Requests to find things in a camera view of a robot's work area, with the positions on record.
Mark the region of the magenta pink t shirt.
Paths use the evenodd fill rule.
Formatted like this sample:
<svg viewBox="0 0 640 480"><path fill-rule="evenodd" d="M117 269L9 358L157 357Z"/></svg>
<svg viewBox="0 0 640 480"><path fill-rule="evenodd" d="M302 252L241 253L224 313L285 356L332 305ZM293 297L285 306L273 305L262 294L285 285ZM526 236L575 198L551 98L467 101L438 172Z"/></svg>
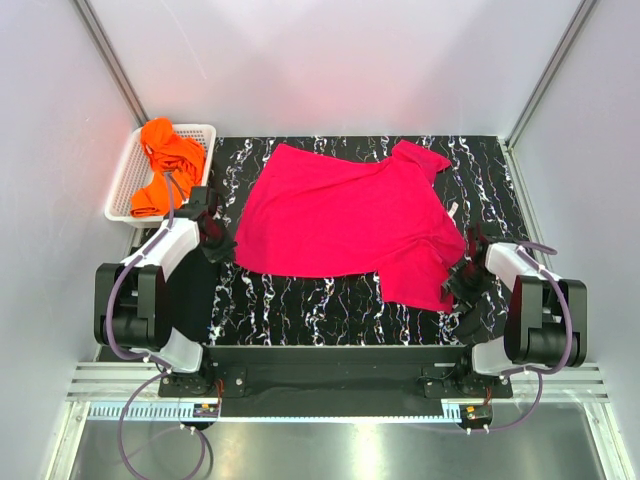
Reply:
<svg viewBox="0 0 640 480"><path fill-rule="evenodd" d="M374 163L280 145L242 212L235 261L309 279L375 272L383 301L449 313L443 285L466 248L434 190L450 165L409 141Z"/></svg>

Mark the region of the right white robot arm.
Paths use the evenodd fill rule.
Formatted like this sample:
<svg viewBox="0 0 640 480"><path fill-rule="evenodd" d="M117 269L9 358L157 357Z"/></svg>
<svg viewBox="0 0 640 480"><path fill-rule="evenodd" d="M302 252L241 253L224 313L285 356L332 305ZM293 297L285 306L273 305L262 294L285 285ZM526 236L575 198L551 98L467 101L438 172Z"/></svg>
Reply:
<svg viewBox="0 0 640 480"><path fill-rule="evenodd" d="M507 384L513 374L546 376L582 366L587 356L587 286L551 272L531 255L557 251L497 236L486 224L467 230L467 246L467 258L442 285L443 293L454 299L453 313L460 319L469 316L495 281L509 290L510 303L502 336L468 347L445 376L445 384L472 397Z"/></svg>

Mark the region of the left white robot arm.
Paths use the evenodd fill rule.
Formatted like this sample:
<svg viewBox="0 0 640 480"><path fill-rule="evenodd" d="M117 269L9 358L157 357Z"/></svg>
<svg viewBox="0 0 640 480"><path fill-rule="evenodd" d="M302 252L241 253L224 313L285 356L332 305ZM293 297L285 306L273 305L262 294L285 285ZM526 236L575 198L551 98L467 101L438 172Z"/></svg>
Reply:
<svg viewBox="0 0 640 480"><path fill-rule="evenodd" d="M222 264L235 244L216 219L218 194L192 190L141 247L96 271L94 337L121 360L149 360L164 383L194 396L224 382L206 348Z"/></svg>

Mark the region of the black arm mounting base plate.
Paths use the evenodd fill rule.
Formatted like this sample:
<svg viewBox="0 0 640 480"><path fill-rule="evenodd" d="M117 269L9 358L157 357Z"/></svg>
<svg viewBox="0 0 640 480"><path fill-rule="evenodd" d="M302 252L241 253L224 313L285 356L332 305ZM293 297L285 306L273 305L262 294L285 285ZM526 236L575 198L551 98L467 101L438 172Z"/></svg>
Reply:
<svg viewBox="0 0 640 480"><path fill-rule="evenodd" d="M509 399L511 382L471 369L464 346L217 346L205 350L206 371L174 374L162 397L256 396L277 389L405 391L426 398Z"/></svg>

